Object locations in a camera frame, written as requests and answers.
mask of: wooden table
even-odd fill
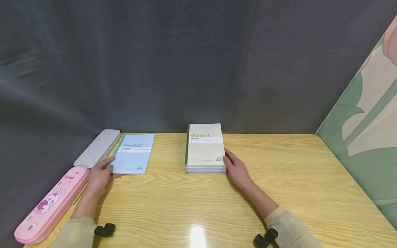
[[[156,134],[146,175],[109,185],[96,221],[117,229],[94,247],[253,247],[263,221],[227,175],[186,175],[185,143],[186,134]],[[397,232],[317,136],[224,134],[224,143],[324,246],[397,247]],[[73,209],[26,247],[51,247]]]

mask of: pencil case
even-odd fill
[[[120,139],[120,130],[105,129],[91,142],[73,163],[74,166],[91,168],[101,162]]]
[[[83,190],[89,173],[88,168],[71,168],[16,228],[15,239],[22,244],[43,241]]]

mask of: sleeve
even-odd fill
[[[265,223],[268,228],[274,228],[278,232],[276,243],[280,248],[323,247],[300,220],[282,207],[269,214]]]
[[[92,248],[96,227],[91,218],[71,219],[62,227],[52,248]]]

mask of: gray backdrop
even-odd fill
[[[0,3],[0,247],[105,128],[314,133],[395,0]]]

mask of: cartoon rabbit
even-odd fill
[[[54,193],[52,193],[47,199],[40,202],[40,204],[35,209],[38,214],[48,213],[50,211],[50,206],[57,203],[59,198],[65,194],[65,191],[61,191],[61,188],[57,188]]]

